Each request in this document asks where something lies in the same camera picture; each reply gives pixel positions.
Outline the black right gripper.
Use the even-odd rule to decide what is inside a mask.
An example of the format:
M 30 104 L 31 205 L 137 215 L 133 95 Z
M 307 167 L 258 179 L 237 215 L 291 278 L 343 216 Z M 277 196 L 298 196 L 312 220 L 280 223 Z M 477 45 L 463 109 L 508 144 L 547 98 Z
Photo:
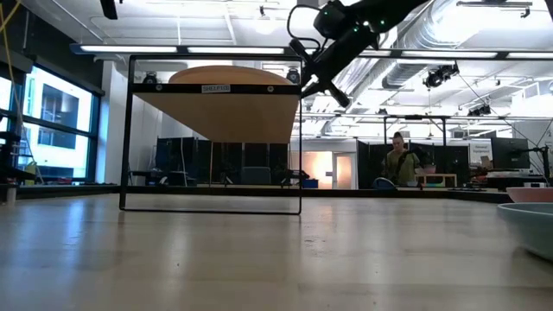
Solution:
M 346 68 L 366 48 L 379 50 L 380 34 L 370 29 L 349 29 L 324 51 L 308 54 L 298 39 L 292 39 L 289 47 L 303 60 L 301 98 L 307 98 L 318 92 L 328 91 L 334 100 L 344 108 L 351 101 L 334 83 L 334 77 Z

